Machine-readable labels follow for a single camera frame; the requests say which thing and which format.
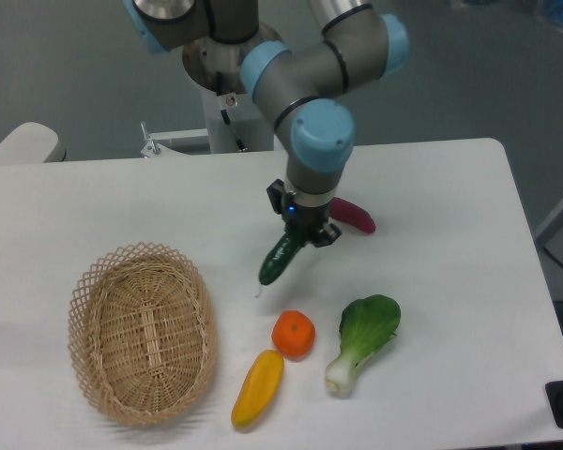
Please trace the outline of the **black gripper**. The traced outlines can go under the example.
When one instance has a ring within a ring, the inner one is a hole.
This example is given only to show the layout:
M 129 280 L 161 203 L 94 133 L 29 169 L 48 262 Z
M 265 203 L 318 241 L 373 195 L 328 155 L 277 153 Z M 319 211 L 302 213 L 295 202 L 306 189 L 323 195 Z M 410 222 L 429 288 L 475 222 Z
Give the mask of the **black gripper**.
M 284 222 L 285 245 L 304 248 L 307 243 L 316 248 L 332 245 L 342 231 L 329 223 L 334 190 L 311 194 L 295 187 L 289 180 L 275 180 L 267 189 L 274 212 Z

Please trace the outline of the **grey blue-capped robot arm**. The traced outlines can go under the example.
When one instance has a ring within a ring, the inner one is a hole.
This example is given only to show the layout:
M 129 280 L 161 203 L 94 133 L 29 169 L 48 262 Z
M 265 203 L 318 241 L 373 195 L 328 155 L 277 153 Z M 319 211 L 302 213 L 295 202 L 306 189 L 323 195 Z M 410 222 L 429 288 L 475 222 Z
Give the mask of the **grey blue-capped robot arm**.
M 220 98 L 245 95 L 287 151 L 285 177 L 267 191 L 285 230 L 325 247 L 340 235 L 328 220 L 355 143 L 352 114 L 338 97 L 399 70 L 407 31 L 368 1 L 313 1 L 322 41 L 292 52 L 260 21 L 255 1 L 128 1 L 153 53 L 181 49 L 184 67 Z

